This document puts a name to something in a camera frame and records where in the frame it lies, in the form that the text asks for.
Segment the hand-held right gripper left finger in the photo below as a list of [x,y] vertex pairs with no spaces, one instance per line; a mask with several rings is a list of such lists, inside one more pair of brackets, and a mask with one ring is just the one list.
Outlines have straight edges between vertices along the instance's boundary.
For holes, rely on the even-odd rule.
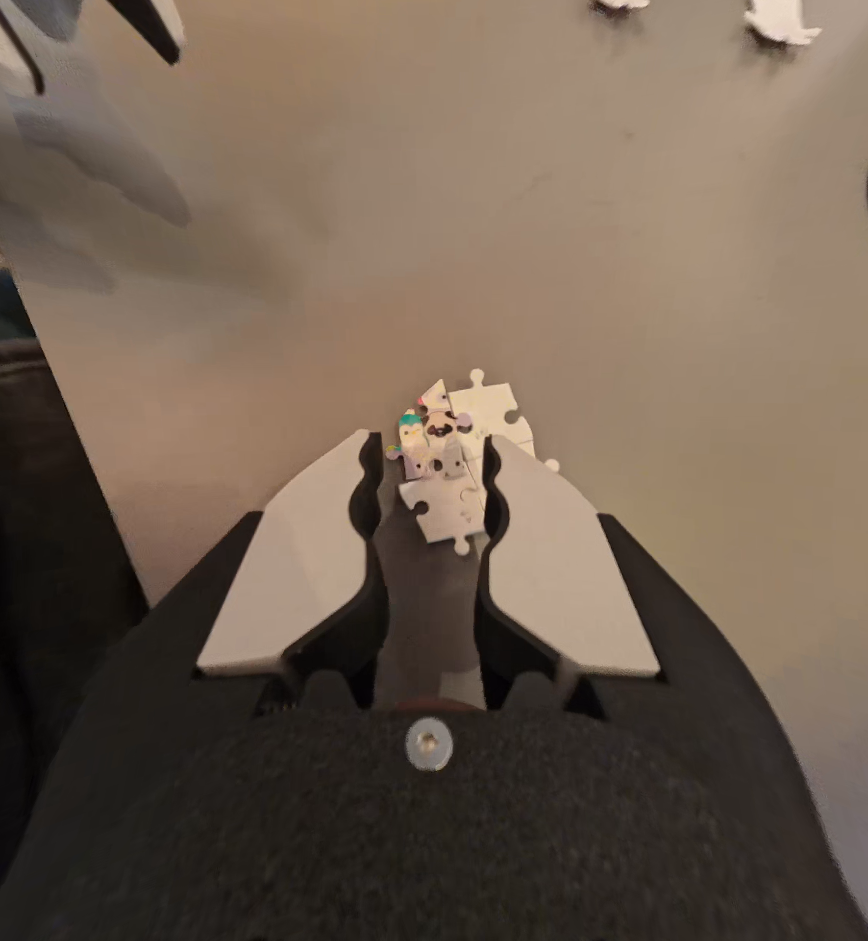
[[384,464],[381,434],[358,429],[268,501],[198,655],[202,678],[277,677],[299,699],[333,673],[372,708],[390,625],[373,542]]

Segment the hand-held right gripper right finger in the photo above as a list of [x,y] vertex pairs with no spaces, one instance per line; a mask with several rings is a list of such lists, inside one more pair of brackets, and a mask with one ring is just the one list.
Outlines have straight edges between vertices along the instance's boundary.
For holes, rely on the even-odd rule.
[[592,678],[656,680],[661,664],[598,511],[561,474],[501,435],[485,442],[483,551],[474,641],[487,708],[521,676],[563,706]]

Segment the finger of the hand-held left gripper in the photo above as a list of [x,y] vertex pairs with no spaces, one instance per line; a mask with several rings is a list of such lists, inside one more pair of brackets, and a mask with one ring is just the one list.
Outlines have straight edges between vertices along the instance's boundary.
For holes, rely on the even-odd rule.
[[181,59],[184,26],[175,1],[109,1],[110,6],[169,66]]

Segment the colourful puzzle piece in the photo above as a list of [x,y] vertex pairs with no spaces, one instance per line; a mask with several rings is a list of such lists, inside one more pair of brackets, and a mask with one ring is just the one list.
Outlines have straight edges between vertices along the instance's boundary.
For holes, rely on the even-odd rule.
[[388,446],[386,458],[401,462],[406,485],[466,480],[470,474],[464,449],[473,430],[473,417],[451,404],[440,379],[404,411],[398,442]]

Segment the joined white puzzle piece pair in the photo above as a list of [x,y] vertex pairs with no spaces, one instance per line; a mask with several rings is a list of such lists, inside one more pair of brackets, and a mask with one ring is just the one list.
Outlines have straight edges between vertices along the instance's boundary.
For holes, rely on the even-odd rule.
[[792,47],[811,44],[822,31],[806,24],[803,1],[746,1],[744,23],[763,40]]

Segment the person's dark clothing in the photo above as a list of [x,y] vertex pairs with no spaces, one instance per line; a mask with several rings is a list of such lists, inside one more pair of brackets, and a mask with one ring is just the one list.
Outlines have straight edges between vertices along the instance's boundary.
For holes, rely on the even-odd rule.
[[0,341],[0,887],[92,677],[148,611],[40,343]]

